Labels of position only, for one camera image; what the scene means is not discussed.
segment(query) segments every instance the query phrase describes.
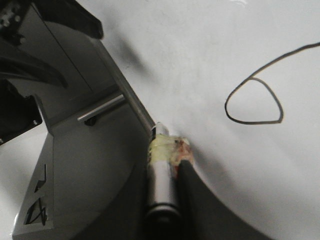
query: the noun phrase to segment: metal rod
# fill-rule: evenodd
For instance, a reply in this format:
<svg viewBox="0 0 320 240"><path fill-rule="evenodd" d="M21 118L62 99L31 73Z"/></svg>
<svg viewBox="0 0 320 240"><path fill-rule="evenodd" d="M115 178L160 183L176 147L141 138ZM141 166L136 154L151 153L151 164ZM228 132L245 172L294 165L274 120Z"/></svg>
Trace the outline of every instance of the metal rod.
<svg viewBox="0 0 320 240"><path fill-rule="evenodd" d="M132 108L135 115L138 117L142 126L144 127L146 133L149 135L151 133L152 128L155 126L155 122L147 112L145 106L141 103L136 93L126 80L125 76L122 74L106 48L103 46L100 40L90 38L92 45L96 49L99 57L101 58L104 65L110 71L113 76L115 82L119 86L122 94L125 96L127 102Z"/></svg>
<svg viewBox="0 0 320 240"><path fill-rule="evenodd" d="M107 101L106 103L92 109L91 111L83 114L82 116L79 116L77 118L77 120L79 122L84 122L84 121L86 121L86 120L88 120L88 119L90 119L90 118L92 118L102 112L109 110L110 108L112 108L118 104L123 103L125 100L126 99L125 99L124 95L120 94L119 96L116 96L115 98L111 99L110 101Z"/></svg>

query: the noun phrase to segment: metal cylinder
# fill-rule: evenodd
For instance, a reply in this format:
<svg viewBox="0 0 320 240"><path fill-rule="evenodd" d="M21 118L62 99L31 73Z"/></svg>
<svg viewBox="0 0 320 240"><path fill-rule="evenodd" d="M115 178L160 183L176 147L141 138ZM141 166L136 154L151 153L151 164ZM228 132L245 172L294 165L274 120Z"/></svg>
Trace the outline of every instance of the metal cylinder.
<svg viewBox="0 0 320 240"><path fill-rule="evenodd" d="M27 100L12 83L0 79L0 138L23 131L33 120Z"/></svg>
<svg viewBox="0 0 320 240"><path fill-rule="evenodd" d="M168 135L168 129L157 123L152 129L152 140L157 135ZM169 159L150 161L147 166L147 213L146 225L153 239L175 239L179 235L182 217L176 177Z"/></svg>
<svg viewBox="0 0 320 240"><path fill-rule="evenodd" d="M97 106L96 108L92 109L91 111L79 116L77 118L78 122L84 122L100 113L108 111L109 109L123 103L125 101L125 97L122 94L119 94L115 98L105 102L104 104Z"/></svg>

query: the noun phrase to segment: white wall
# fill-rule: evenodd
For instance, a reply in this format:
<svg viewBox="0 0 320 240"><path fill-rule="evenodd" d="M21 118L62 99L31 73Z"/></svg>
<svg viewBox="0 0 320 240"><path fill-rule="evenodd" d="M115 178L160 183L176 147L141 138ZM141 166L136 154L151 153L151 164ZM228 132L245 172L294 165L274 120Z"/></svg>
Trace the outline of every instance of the white wall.
<svg viewBox="0 0 320 240"><path fill-rule="evenodd" d="M282 123L239 124L224 110L254 71L320 42L318 0L79 2L103 22L104 45L153 119L190 139L197 171L228 207L275 239L320 239L320 47L258 73ZM255 81L229 103L249 121L279 116Z"/></svg>

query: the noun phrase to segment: black curved strip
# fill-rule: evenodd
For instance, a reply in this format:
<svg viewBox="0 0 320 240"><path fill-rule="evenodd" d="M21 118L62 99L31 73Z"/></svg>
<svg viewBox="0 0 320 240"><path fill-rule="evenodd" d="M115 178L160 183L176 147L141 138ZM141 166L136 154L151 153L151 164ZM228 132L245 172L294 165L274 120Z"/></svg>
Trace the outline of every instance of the black curved strip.
<svg viewBox="0 0 320 240"><path fill-rule="evenodd" d="M202 182L189 161L178 170L185 240L270 240L229 210Z"/></svg>
<svg viewBox="0 0 320 240"><path fill-rule="evenodd" d="M80 31L92 38L104 36L101 22L75 0L32 0L44 21Z"/></svg>
<svg viewBox="0 0 320 240"><path fill-rule="evenodd" d="M49 64L21 51L0 37L0 78L21 78L68 86L64 76Z"/></svg>
<svg viewBox="0 0 320 240"><path fill-rule="evenodd" d="M284 110L280 104L280 101L278 100L278 98L276 97L275 93L272 91L272 89L264 82L262 81L261 79L258 79L258 78L255 78L254 76L257 75L258 73L260 73L261 71L263 71L264 69L270 67L271 65L279 62L280 60L282 59L285 59L289 56L292 56L292 55L295 55L301 51L304 51L304 50L307 50L307 49L312 49L312 48L316 48L316 47L319 47L320 46L320 42L316 42L316 43L312 43L312 44L308 44L308 45L304 45L302 47L299 47L293 51L290 51L290 52L287 52L277 58L275 58L274 60L268 62L267 64L263 65L262 67L260 67L258 70L256 70L255 72L253 72L250 76L248 76L245 80L243 80L230 94L229 96L227 97L225 103L224 103L224 111L225 111L225 114L227 115L227 117L236 122L236 123L239 123L239 124L247 124L247 125L262 125L262 124L279 124L282 122L283 118L284 118ZM259 81L260 83L262 83L268 90L269 92L271 93L273 99L276 101L276 104L278 105L279 107L279 110L280 110L280 118L279 120L275 120L275 121L241 121L241 120L237 120L233 117L231 117L228 113L228 109L227 109L227 106L228 106L228 102L231 98L231 96L238 90L240 89L246 82L248 82L249 80L257 80Z"/></svg>
<svg viewBox="0 0 320 240"><path fill-rule="evenodd" d="M236 93L236 91L238 91L243 85L245 85L248 81L257 81L259 83L261 83L267 90L268 92L271 94L272 98L274 99L276 105L278 106L278 109L279 109L279 112L280 112L280 115L279 115L279 118L277 120L271 120L271 121L241 121L241 120L238 120L234 117L232 117L229 112L228 112L228 102L230 100L230 98ZM263 80L261 80L260 78L257 78L257 77L250 77L250 78L247 78L245 81L243 81L239 86L237 86L231 93L230 95L228 96L227 100L225 101L225 104L224 104L224 110L225 110L225 113L227 115L227 117L229 119L231 119L232 121L236 122L236 123L239 123L239 124L246 124L246 125L259 125L259 124L279 124L282 122L282 120L284 119L284 110L281 106L281 103L280 101L278 100L276 94L274 93L274 91L268 86L268 84L266 84Z"/></svg>

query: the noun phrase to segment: gray panel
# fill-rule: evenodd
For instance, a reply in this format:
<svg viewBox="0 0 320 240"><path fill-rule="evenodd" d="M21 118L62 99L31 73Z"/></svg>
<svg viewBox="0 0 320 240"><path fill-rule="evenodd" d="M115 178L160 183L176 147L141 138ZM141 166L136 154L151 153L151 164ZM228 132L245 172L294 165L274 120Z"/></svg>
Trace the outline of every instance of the gray panel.
<svg viewBox="0 0 320 240"><path fill-rule="evenodd" d="M46 24L93 92L116 84L89 37L63 25L51 22Z"/></svg>
<svg viewBox="0 0 320 240"><path fill-rule="evenodd" d="M33 8L30 8L27 13L19 32L26 38L26 43L22 44L20 49L56 68L63 74L69 84L69 87L64 89L40 82L11 80L22 95L37 94L39 96L50 123L63 120L79 109L107 96L117 88L115 84L112 84L112 81L108 81L104 88L100 87L99 94L95 95ZM86 56L89 56L87 52L82 55L82 58ZM90 55L86 59L95 63L95 60L91 58L96 59L94 55Z"/></svg>
<svg viewBox="0 0 320 240"><path fill-rule="evenodd" d="M70 239L108 207L134 164L147 159L148 136L128 104L100 115L94 126L77 120L88 109L52 129L54 229L15 240Z"/></svg>

